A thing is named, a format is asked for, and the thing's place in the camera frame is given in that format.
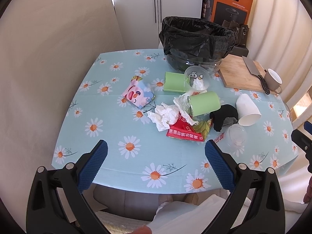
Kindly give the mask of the white sleeve forearm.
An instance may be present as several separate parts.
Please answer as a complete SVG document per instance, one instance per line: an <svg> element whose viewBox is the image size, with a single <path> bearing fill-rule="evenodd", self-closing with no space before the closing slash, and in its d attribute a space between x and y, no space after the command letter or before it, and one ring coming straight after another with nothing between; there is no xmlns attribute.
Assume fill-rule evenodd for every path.
<svg viewBox="0 0 312 234"><path fill-rule="evenodd" d="M213 194L203 203L164 202L148 224L152 233L202 233L217 215L225 199Z"/></svg>

